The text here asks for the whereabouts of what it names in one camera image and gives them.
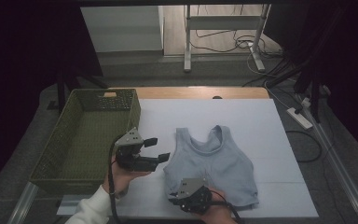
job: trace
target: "gray-blue sleeveless shirt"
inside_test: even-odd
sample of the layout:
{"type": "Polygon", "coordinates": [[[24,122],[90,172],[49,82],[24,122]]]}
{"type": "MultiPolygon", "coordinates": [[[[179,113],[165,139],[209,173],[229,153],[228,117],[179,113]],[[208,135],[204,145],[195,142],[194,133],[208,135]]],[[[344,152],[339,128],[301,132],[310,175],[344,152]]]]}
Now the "gray-blue sleeveless shirt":
{"type": "Polygon", "coordinates": [[[205,178],[208,186],[220,189],[226,200],[242,207],[258,203],[252,162],[237,147],[228,127],[215,126],[202,143],[188,128],[176,129],[176,150],[164,168],[165,193],[179,190],[183,178],[205,178]]]}

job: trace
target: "plastic storage basket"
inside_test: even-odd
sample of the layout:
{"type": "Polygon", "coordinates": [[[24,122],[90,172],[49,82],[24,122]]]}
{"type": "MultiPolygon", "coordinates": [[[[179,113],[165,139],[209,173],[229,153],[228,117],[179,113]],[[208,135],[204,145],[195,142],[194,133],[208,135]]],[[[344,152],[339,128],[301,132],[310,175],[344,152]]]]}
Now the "plastic storage basket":
{"type": "Polygon", "coordinates": [[[73,90],[30,181],[50,194],[94,193],[114,139],[140,116],[134,89],[73,90]]]}

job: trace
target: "power strip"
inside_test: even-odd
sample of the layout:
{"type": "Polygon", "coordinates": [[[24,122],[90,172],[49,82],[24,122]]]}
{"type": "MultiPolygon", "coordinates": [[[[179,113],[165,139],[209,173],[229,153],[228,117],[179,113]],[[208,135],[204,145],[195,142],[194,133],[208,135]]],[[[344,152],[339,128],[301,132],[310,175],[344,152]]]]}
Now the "power strip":
{"type": "Polygon", "coordinates": [[[286,110],[286,112],[293,118],[295,119],[300,125],[301,127],[303,127],[305,130],[310,129],[311,127],[313,127],[313,125],[307,120],[305,119],[300,113],[296,114],[295,112],[296,110],[292,107],[288,110],[286,110]]]}

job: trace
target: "white sleeve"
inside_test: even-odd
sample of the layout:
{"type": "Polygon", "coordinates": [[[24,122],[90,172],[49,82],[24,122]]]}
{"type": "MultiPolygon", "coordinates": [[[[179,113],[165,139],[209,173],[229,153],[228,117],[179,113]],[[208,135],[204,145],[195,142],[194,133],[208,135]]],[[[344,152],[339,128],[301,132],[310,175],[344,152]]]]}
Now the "white sleeve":
{"type": "Polygon", "coordinates": [[[67,224],[101,224],[107,223],[110,211],[109,194],[100,186],[89,199],[83,199],[77,206],[76,213],[67,224]]]}

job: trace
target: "white wall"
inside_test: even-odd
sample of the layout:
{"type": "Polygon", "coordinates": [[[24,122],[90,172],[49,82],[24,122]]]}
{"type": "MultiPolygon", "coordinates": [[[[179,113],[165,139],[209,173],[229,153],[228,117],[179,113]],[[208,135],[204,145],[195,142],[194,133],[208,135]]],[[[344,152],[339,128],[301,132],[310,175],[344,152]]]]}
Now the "white wall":
{"type": "Polygon", "coordinates": [[[162,7],[82,7],[97,52],[162,49],[162,7]]]}

